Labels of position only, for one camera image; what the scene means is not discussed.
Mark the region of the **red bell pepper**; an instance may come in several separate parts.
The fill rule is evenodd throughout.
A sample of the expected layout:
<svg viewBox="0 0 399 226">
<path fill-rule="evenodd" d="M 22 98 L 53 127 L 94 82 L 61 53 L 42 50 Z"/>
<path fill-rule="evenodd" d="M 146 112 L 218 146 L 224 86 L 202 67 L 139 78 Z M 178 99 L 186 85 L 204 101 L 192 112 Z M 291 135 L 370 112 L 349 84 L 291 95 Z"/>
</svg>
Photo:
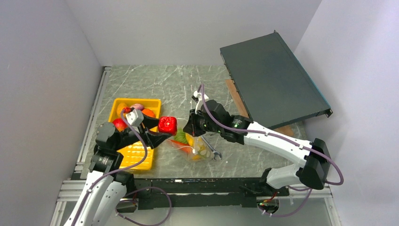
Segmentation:
<svg viewBox="0 0 399 226">
<path fill-rule="evenodd" d="M 158 130 L 173 136 L 177 134 L 177 119 L 172 116 L 162 116 L 159 118 Z"/>
</svg>

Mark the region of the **orange carrot with green top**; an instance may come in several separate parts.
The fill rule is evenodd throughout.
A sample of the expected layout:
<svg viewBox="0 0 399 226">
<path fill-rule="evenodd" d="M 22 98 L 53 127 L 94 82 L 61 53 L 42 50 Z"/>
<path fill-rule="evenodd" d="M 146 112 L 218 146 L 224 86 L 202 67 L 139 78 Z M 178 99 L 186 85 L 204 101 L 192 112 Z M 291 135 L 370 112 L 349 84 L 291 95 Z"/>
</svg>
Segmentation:
<svg viewBox="0 0 399 226">
<path fill-rule="evenodd" d="M 190 145 L 184 145 L 175 140 L 169 140 L 169 142 L 174 149 L 181 150 L 185 153 L 193 153 L 193 148 Z"/>
</svg>

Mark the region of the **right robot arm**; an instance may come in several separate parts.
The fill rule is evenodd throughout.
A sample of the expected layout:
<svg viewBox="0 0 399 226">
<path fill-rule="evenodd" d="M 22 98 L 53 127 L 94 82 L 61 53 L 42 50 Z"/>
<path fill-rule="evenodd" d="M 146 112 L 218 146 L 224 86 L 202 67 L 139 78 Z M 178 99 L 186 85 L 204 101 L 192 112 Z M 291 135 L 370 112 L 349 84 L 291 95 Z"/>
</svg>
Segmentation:
<svg viewBox="0 0 399 226">
<path fill-rule="evenodd" d="M 296 184 L 315 190 L 327 184 L 331 159 L 323 140 L 311 142 L 275 132 L 248 117 L 229 113 L 213 99 L 200 101 L 185 114 L 183 132 L 188 135 L 218 134 L 228 142 L 258 147 L 292 162 L 285 167 L 264 170 L 259 181 L 264 195 Z"/>
</svg>

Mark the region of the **green cabbage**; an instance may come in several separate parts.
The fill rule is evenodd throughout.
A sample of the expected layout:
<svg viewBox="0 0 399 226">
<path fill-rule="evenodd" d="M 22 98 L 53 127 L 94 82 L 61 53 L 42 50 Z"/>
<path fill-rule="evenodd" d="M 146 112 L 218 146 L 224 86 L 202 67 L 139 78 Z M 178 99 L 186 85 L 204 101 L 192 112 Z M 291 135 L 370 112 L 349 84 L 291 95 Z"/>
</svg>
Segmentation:
<svg viewBox="0 0 399 226">
<path fill-rule="evenodd" d="M 187 138 L 186 138 L 186 133 L 183 131 L 182 128 L 178 128 L 177 129 L 177 133 L 174 136 L 174 140 L 179 142 L 179 143 L 182 143 L 184 145 L 188 145 L 189 144 L 188 141 L 187 141 Z"/>
</svg>

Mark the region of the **orange pumpkin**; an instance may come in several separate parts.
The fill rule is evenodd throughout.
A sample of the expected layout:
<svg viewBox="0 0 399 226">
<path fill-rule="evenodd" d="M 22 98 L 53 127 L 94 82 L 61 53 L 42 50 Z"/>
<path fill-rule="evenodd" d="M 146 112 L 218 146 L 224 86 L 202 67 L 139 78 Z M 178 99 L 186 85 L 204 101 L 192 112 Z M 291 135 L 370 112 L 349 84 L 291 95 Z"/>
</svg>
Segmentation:
<svg viewBox="0 0 399 226">
<path fill-rule="evenodd" d="M 146 116 L 156 118 L 156 114 L 151 109 L 145 108 L 142 110 L 142 113 Z"/>
</svg>

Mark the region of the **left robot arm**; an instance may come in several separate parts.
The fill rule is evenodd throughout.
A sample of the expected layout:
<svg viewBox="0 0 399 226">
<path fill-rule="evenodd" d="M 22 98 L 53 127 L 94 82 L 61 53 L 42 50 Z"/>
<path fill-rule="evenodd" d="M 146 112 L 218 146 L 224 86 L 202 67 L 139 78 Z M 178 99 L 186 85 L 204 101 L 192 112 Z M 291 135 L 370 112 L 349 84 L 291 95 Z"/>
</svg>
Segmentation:
<svg viewBox="0 0 399 226">
<path fill-rule="evenodd" d="M 120 200 L 134 194 L 134 176 L 121 168 L 123 155 L 119 149 L 141 142 L 144 148 L 155 148 L 171 137 L 141 127 L 120 132 L 111 122 L 97 129 L 95 154 L 78 201 L 65 222 L 66 226 L 103 226 Z"/>
</svg>

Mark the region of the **clear dotted zip bag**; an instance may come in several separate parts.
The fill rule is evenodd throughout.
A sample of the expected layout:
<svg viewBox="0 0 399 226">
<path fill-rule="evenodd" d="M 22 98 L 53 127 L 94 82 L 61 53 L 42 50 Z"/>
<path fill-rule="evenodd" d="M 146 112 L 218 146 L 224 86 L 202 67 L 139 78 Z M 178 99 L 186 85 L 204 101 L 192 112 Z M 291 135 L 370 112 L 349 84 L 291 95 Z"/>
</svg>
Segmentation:
<svg viewBox="0 0 399 226">
<path fill-rule="evenodd" d="M 203 138 L 183 132 L 186 123 L 186 119 L 177 118 L 177 134 L 168 140 L 172 149 L 177 150 L 187 161 L 212 160 L 215 155 Z"/>
</svg>

